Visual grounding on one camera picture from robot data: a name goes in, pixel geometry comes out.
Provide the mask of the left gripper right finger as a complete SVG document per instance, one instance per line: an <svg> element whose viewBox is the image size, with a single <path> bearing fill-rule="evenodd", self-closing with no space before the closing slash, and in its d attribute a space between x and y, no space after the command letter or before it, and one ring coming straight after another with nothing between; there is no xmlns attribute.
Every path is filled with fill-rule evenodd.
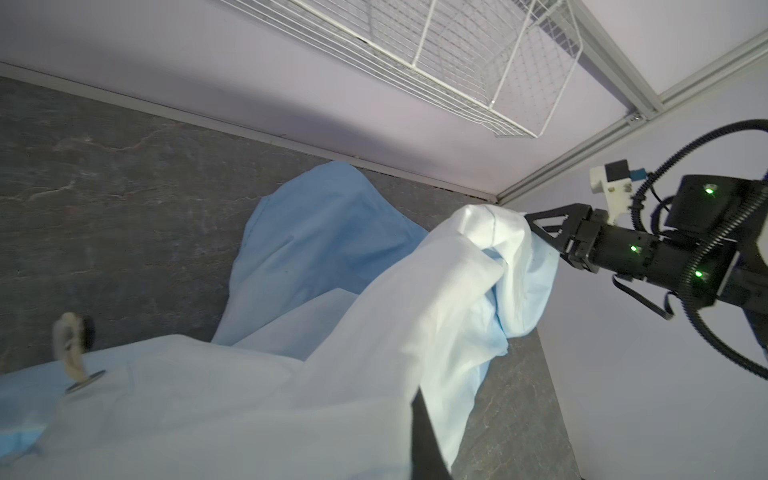
<svg viewBox="0 0 768 480"><path fill-rule="evenodd" d="M451 480L429 418L421 390L411 404L411 479Z"/></svg>

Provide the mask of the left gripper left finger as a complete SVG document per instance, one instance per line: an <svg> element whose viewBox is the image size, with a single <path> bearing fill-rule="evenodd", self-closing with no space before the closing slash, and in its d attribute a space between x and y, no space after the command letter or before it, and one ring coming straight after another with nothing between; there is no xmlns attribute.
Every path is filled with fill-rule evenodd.
<svg viewBox="0 0 768 480"><path fill-rule="evenodd" d="M95 324L89 316L65 312L53 324L52 345L54 357L62 364L73 383L65 390L71 394L93 384L106 374L105 370L89 373L84 355L95 342Z"/></svg>

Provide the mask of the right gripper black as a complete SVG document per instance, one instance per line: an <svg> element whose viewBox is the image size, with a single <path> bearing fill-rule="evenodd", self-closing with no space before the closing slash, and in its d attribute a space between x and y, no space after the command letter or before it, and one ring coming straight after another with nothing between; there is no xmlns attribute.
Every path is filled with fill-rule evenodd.
<svg viewBox="0 0 768 480"><path fill-rule="evenodd" d="M532 233L557 252L568 252L568 263L597 273L606 269L620 277L649 282L675 279L678 247L659 237L607 223L607 212L575 203L524 215Z"/></svg>

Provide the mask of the light blue zip jacket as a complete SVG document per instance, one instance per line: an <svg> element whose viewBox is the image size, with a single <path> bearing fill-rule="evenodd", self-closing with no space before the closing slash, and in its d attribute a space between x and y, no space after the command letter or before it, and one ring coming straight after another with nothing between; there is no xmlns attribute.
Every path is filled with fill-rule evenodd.
<svg viewBox="0 0 768 480"><path fill-rule="evenodd" d="M210 341L167 335L1 379L5 479L411 479L421 390L455 461L490 362L529 334L556 251L520 213L426 231L353 167L318 166L248 220Z"/></svg>

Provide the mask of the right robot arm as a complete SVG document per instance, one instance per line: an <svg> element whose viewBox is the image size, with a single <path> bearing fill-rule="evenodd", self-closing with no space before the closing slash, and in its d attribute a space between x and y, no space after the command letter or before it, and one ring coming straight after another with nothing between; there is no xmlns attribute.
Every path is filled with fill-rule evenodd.
<svg viewBox="0 0 768 480"><path fill-rule="evenodd" d="M717 302L744 313L761 348L767 346L767 262L759 241L767 225L767 180L686 175L677 191L659 198L648 224L647 196L673 166L727 135L765 132L764 119L738 121L690 142L652 172L625 160L590 172L591 189L606 197L605 209L574 203L526 214L531 231L570 266L612 272L613 284L666 320L669 304L657 305L629 287L639 280L680 300L694 330L723 357L765 379L766 367L727 345L705 323L704 308Z"/></svg>

